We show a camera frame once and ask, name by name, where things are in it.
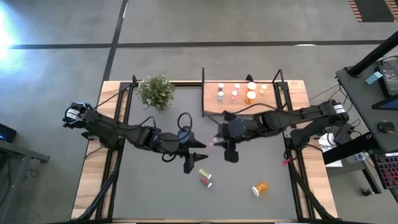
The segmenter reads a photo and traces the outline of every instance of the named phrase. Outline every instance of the green plant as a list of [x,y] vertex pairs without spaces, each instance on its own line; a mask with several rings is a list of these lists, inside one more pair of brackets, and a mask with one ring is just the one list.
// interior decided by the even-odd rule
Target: green plant
[[145,105],[145,108],[154,106],[159,110],[165,109],[173,100],[174,86],[164,75],[154,75],[140,81],[138,85],[138,98]]

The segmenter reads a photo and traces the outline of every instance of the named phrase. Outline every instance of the concrete floor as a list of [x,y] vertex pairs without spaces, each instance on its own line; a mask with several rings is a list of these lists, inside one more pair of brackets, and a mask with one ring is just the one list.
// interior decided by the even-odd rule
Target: concrete floor
[[[121,3],[0,1],[0,39],[10,44],[111,43]],[[379,40],[397,29],[395,23],[356,22],[347,0],[130,0],[119,42]],[[311,97],[336,84],[336,70],[375,47],[118,49],[109,79],[163,73],[172,80],[197,80],[202,67],[210,80],[248,73],[270,79],[282,68],[286,79],[305,80]],[[61,118],[72,101],[96,103],[108,54],[109,49],[0,49],[0,123],[18,131],[18,145],[51,154],[48,164],[33,163],[40,175],[24,182],[10,223],[70,218],[87,142],[79,131],[62,128]],[[335,98],[344,100],[341,94]],[[352,121],[359,117],[355,109],[349,115]],[[362,124],[358,130],[366,128]],[[398,206],[389,192],[358,195],[359,187],[367,187],[361,172],[333,177],[330,183],[340,218],[396,222]]]

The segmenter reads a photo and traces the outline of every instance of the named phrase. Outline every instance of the red object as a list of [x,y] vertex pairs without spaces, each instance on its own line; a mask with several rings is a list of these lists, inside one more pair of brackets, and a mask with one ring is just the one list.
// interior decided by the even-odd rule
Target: red object
[[206,186],[207,188],[209,188],[211,186],[211,182],[207,181],[205,178],[200,177],[200,182],[203,183],[204,186]]
[[287,160],[285,160],[285,161],[282,163],[282,165],[283,165],[283,166],[286,166],[289,162],[290,162],[290,159],[287,159]]

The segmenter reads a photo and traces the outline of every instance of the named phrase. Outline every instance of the black metal frame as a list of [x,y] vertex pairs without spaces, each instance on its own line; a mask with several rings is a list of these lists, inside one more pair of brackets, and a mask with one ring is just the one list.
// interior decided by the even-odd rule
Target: black metal frame
[[7,160],[12,158],[18,158],[21,160],[21,165],[19,166],[16,172],[16,178],[13,178],[11,182],[11,188],[8,194],[6,195],[5,201],[2,204],[2,208],[4,209],[2,211],[3,216],[0,217],[0,223],[4,223],[6,221],[9,209],[12,207],[13,203],[15,202],[14,196],[16,192],[20,189],[21,183],[24,180],[24,174],[28,169],[28,167],[30,166],[30,160],[37,159],[41,163],[48,163],[50,156],[46,156],[41,153],[31,151],[29,149],[24,149],[13,143],[9,143],[2,140],[0,140],[0,151],[3,153],[2,156],[5,157],[5,159],[2,159],[1,161],[2,165],[4,165]]

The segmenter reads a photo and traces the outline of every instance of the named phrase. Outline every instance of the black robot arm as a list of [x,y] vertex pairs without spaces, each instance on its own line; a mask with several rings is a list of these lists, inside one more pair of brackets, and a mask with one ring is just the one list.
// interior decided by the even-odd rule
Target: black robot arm
[[138,125],[128,125],[115,121],[96,110],[88,103],[72,103],[65,111],[63,118],[66,128],[85,128],[88,132],[82,135],[88,139],[93,136],[99,138],[100,143],[109,149],[116,149],[121,146],[121,139],[126,138],[129,143],[138,149],[152,151],[163,154],[164,162],[171,162],[176,156],[184,157],[185,163],[183,171],[189,174],[196,161],[207,158],[207,155],[189,153],[190,147],[206,147],[205,144],[195,139],[195,134],[191,132],[191,127],[184,126],[178,134],[162,133],[162,130],[154,126],[143,126],[149,119]]
[[259,137],[270,137],[281,133],[291,125],[312,121],[303,129],[294,129],[286,140],[286,148],[301,150],[314,134],[330,126],[342,126],[349,116],[341,103],[328,100],[316,106],[309,106],[294,111],[270,110],[254,114],[252,119],[239,118],[234,113],[223,112],[223,123],[215,136],[216,146],[225,148],[226,161],[238,162],[236,144]]

